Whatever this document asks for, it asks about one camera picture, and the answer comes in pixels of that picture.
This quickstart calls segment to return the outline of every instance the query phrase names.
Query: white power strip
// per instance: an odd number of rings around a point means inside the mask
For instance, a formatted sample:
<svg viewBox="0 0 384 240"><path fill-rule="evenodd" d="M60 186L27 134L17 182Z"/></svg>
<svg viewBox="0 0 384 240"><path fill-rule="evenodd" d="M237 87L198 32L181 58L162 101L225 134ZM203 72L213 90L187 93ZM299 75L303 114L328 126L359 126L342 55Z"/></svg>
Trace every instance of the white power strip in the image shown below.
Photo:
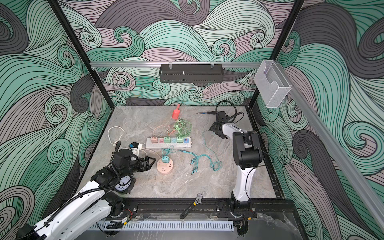
<svg viewBox="0 0 384 240"><path fill-rule="evenodd" d="M151 148L169 148L170 146L173 146L174 148L191 148L192 142L190 137L184 137L183 143L177 143L175 137L170 138L170 143L164 143L163 137L157 138L157 143L152 143L151 138L147 138L147 142L145 144L145 148L151 149Z"/></svg>

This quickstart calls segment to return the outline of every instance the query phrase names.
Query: pink round power strip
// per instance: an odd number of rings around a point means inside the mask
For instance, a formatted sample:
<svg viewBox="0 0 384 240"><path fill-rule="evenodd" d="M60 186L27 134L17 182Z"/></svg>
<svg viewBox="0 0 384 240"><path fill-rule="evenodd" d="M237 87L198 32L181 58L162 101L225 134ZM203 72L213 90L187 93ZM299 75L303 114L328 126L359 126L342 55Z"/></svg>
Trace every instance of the pink round power strip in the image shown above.
<svg viewBox="0 0 384 240"><path fill-rule="evenodd" d="M172 159L169 159L169 163L164 163L161 159L159 159L157 161L156 166L157 166L157 170L159 171L159 173L167 175L170 172L172 172L173 161L172 161Z"/></svg>

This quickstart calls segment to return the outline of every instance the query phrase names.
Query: white cable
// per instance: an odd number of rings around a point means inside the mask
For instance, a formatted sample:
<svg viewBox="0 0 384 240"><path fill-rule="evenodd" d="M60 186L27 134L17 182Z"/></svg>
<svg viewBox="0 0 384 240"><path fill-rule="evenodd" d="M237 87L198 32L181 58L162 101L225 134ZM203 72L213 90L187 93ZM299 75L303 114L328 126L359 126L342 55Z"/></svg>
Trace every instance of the white cable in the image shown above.
<svg viewBox="0 0 384 240"><path fill-rule="evenodd" d="M159 157L159 159L161 159L160 155L159 155L157 152L155 152L155 151L153 151L153 150L151 150L151 149L148 149L148 148L142 148L142 150L143 150L143 149L148 150L148 151L150 151L150 152L153 152L154 154L156 154L156 155Z"/></svg>
<svg viewBox="0 0 384 240"><path fill-rule="evenodd" d="M144 151L143 148L139 150L139 153L140 153L140 152L143 152L143 153L145 153L145 154L148 156L148 153L147 153L146 151Z"/></svg>
<svg viewBox="0 0 384 240"><path fill-rule="evenodd" d="M123 133L120 135L119 140L117 140L115 143L112 143L112 142L111 142L111 138L109 137L109 131L110 131L112 128L115 128L115 127L120 128L120 129L123 131ZM110 129L108 129L108 133L107 133L107 134L108 134L108 139L109 139L109 142L112 144L112 146L116 146L117 142L120 141L121 136L122 136L124 133L125 133L124 129L121 128L121 127L119 127L119 126L114 126L114 127L111 127Z"/></svg>

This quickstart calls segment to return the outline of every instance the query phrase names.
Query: wall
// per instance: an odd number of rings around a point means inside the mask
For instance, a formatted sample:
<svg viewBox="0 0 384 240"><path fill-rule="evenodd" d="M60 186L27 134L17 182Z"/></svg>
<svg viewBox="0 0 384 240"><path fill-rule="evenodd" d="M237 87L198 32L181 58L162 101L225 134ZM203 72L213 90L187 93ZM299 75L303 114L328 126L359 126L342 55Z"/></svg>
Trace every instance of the wall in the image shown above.
<svg viewBox="0 0 384 240"><path fill-rule="evenodd" d="M384 197L384 1L329 0L301 10L278 61L293 85ZM290 95L259 97L258 124L283 191L310 239L384 234Z"/></svg>
<svg viewBox="0 0 384 240"><path fill-rule="evenodd" d="M91 61L269 59L294 0L60 0ZM314 4L321 0L312 0ZM224 83L160 83L158 68L99 68L116 105L248 105L255 69Z"/></svg>
<svg viewBox="0 0 384 240"><path fill-rule="evenodd" d="M0 1L0 238L71 197L110 108L46 0Z"/></svg>

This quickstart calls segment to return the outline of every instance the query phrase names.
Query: wrench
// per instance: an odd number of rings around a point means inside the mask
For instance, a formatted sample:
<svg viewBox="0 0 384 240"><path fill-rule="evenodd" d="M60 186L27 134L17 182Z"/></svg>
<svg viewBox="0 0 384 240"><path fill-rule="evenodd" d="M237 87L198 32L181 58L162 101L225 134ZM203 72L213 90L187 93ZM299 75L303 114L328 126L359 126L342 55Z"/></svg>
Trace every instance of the wrench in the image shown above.
<svg viewBox="0 0 384 240"><path fill-rule="evenodd" d="M203 194L197 194L196 200L187 207L187 209L180 215L180 219L184 219L188 213L197 205L201 203L201 199L203 198Z"/></svg>

